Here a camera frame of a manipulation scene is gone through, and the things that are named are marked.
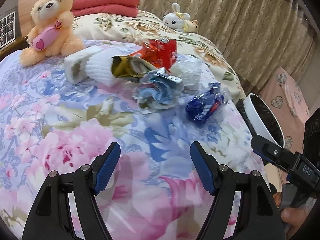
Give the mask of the right hand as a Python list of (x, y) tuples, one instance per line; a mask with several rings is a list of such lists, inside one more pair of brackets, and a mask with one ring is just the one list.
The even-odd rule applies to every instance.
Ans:
[(307, 218), (307, 214), (304, 210), (287, 207), (281, 211), (281, 219), (284, 223), (291, 226), (291, 231), (297, 231)]

